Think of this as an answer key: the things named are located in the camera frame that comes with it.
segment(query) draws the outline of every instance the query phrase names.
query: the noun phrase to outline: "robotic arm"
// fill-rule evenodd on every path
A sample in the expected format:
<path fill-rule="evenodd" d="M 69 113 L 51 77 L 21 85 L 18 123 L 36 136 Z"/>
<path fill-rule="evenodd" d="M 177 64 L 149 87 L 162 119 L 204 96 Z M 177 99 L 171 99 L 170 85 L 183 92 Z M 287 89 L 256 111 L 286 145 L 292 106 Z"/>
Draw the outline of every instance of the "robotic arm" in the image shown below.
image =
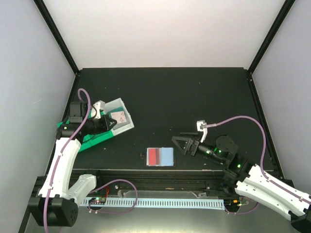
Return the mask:
<path fill-rule="evenodd" d="M 301 192 L 260 169 L 244 156 L 237 154 L 238 146 L 227 135 L 219 136 L 214 145 L 205 142 L 207 128 L 205 121 L 197 122 L 198 133 L 181 133 L 172 141 L 183 154 L 202 154 L 223 167 L 224 177 L 220 190 L 228 196 L 249 197 L 281 214 L 291 221 L 301 233 L 311 232 L 311 195 Z"/>
<path fill-rule="evenodd" d="M 80 101 L 70 104 L 69 123 L 62 124 L 57 130 L 56 148 L 46 181 L 37 197 L 30 198 L 28 202 L 28 208 L 39 226 L 44 225 L 44 202 L 46 198 L 49 198 L 46 209 L 47 225 L 73 226 L 78 216 L 80 203 L 96 187 L 96 177 L 86 174 L 81 175 L 78 181 L 68 189 L 73 163 L 83 143 L 84 136 L 107 132 L 117 124 L 117 121 L 108 115 L 102 115 L 103 110 L 104 102 L 95 103 L 91 117 L 86 120 L 76 136 L 68 142 L 81 125 L 83 118 L 89 114 L 86 102 Z"/>

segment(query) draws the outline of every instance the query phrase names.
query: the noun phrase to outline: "white wall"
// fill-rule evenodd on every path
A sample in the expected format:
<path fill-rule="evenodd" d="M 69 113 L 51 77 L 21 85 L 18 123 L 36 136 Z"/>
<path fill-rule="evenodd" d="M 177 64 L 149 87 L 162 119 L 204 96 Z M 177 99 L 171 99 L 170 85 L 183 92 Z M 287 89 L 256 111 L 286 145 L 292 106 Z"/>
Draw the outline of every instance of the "white wall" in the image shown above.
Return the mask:
<path fill-rule="evenodd" d="M 77 66 L 248 68 L 284 0 L 45 0 Z"/>
<path fill-rule="evenodd" d="M 254 73 L 286 178 L 311 193 L 311 1 L 296 1 Z"/>
<path fill-rule="evenodd" d="M 0 35 L 0 232 L 16 233 L 74 75 L 32 0 L 0 2 Z"/>

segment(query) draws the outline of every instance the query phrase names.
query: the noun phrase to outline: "black tabletop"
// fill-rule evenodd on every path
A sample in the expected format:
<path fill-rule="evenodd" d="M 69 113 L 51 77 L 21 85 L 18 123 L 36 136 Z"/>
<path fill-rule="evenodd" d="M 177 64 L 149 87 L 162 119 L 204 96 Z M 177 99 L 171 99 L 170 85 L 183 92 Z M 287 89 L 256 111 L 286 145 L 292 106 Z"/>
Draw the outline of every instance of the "black tabletop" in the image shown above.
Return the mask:
<path fill-rule="evenodd" d="M 140 154 L 148 147 L 174 148 L 172 136 L 196 132 L 198 120 L 211 124 L 237 115 L 258 119 L 243 68 L 85 68 L 80 87 L 92 103 L 122 98 L 135 127 L 79 153 L 74 169 L 221 170 L 201 155 L 178 150 L 174 167 L 146 167 Z M 255 123 L 238 119 L 209 129 L 207 140 L 224 133 L 239 146 L 239 154 L 259 164 L 262 136 Z M 268 152 L 265 156 L 265 170 L 270 170 Z"/>

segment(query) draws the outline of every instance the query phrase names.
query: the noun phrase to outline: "red and blue object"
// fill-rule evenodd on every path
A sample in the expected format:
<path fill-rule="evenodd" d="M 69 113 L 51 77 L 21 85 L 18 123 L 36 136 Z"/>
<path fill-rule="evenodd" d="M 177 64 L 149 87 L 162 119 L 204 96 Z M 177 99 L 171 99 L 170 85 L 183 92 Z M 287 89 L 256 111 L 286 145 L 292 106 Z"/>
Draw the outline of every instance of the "red and blue object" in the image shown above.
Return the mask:
<path fill-rule="evenodd" d="M 174 166 L 174 149 L 147 148 L 146 166 Z"/>

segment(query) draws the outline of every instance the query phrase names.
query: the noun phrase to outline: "black work surface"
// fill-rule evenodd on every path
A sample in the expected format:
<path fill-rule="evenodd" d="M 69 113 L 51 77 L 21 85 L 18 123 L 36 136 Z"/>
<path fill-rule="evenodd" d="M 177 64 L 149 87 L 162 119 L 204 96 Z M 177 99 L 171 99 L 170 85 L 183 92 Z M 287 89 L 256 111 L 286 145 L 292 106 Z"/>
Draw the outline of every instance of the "black work surface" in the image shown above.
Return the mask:
<path fill-rule="evenodd" d="M 196 132 L 198 120 L 258 119 L 243 68 L 86 68 L 78 88 L 90 94 L 92 103 L 122 98 L 135 127 L 79 153 L 74 169 L 221 170 L 200 154 L 175 150 L 175 167 L 146 167 L 140 154 L 148 147 L 174 148 L 172 136 Z M 259 164 L 262 136 L 254 122 L 238 119 L 209 129 L 207 140 L 224 133 L 239 146 L 239 154 Z M 273 169 L 268 152 L 264 166 Z"/>

